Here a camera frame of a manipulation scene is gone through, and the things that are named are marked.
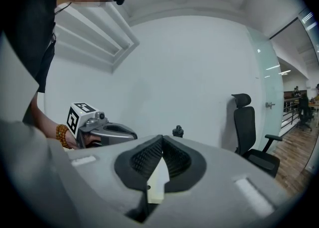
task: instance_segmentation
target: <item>person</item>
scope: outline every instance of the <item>person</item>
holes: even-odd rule
[[[5,0],[3,31],[24,67],[39,84],[37,92],[45,92],[46,77],[54,57],[56,43],[53,32],[55,9],[63,3],[91,3],[112,0]],[[47,138],[57,137],[58,124],[49,119],[33,97],[23,122],[40,129]],[[69,131],[63,134],[69,148],[76,149],[75,138]],[[96,136],[85,136],[85,144],[100,141]]]
[[[317,96],[314,98],[315,101],[319,101],[319,83],[316,86],[317,89]]]
[[[295,89],[294,89],[294,97],[295,98],[300,97],[300,91],[298,89],[298,86],[296,86]]]

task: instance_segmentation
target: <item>chair headrest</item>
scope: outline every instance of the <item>chair headrest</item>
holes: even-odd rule
[[[247,106],[251,103],[251,98],[248,94],[240,93],[240,94],[231,94],[236,99],[237,108],[241,108]]]

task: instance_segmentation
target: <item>ceiling light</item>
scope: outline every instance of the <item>ceiling light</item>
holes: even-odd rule
[[[273,69],[273,68],[276,68],[276,67],[279,67],[280,65],[277,65],[277,66],[273,66],[273,67],[270,67],[270,68],[266,68],[266,70],[270,70],[270,69]]]
[[[306,28],[306,30],[309,31],[309,30],[312,29],[313,27],[317,26],[317,24],[318,24],[317,22],[312,23],[310,26],[308,26],[308,27]]]
[[[278,74],[287,74],[289,73],[291,70],[287,70],[287,71],[284,71],[284,72],[281,72],[281,73],[278,73]]]
[[[312,16],[313,16],[313,13],[312,13],[312,12],[309,13],[306,17],[303,18],[303,23],[305,24],[306,21],[307,21],[308,19],[310,19]]]

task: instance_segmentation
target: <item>chair armrest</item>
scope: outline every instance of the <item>chair armrest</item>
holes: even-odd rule
[[[282,137],[278,137],[278,136],[275,136],[275,135],[269,135],[269,134],[267,134],[265,136],[265,138],[272,139],[272,140],[277,140],[277,141],[282,141],[283,140]]]
[[[267,134],[265,136],[265,138],[268,138],[269,140],[268,140],[268,142],[267,142],[267,144],[266,144],[266,146],[265,146],[265,148],[263,150],[264,153],[267,152],[267,150],[269,149],[269,147],[271,146],[271,144],[272,144],[272,142],[274,140],[277,140],[277,141],[282,141],[283,140],[282,137],[278,137],[278,136],[275,136],[275,135],[269,135],[269,134]]]

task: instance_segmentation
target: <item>black office chair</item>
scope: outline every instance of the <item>black office chair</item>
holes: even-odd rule
[[[256,141],[256,128],[255,128],[255,110],[252,106],[247,106],[251,103],[251,98],[247,94],[232,94],[236,99],[237,108],[234,112],[235,127],[238,139],[238,148],[236,153],[243,158],[256,165],[261,170],[268,173],[270,176],[275,177],[280,160],[266,151],[269,149],[274,140],[282,141],[283,138],[266,135],[268,138],[263,151],[251,149]]]
[[[309,128],[310,131],[312,131],[312,128],[307,124],[307,122],[311,121],[311,119],[314,118],[313,112],[309,106],[309,99],[303,95],[299,99],[299,119],[300,121],[297,123],[297,128],[302,128],[302,130],[305,130],[306,128]]]

